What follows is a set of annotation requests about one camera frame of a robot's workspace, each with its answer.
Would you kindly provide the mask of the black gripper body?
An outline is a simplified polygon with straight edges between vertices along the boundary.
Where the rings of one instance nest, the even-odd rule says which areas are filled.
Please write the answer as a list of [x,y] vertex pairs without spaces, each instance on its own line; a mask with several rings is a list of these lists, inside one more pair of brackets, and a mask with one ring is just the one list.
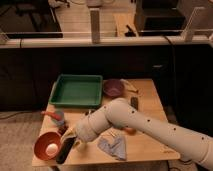
[[76,138],[73,137],[73,138],[68,138],[63,142],[61,149],[56,156],[56,162],[58,164],[63,164],[65,162],[72,146],[74,145],[75,140]]

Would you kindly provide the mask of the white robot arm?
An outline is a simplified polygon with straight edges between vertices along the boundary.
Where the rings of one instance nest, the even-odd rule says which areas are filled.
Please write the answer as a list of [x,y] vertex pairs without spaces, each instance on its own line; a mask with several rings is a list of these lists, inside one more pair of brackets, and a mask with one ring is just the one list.
[[131,127],[167,145],[202,167],[213,171],[213,138],[145,115],[126,99],[116,98],[80,119],[62,136],[92,142],[111,127]]

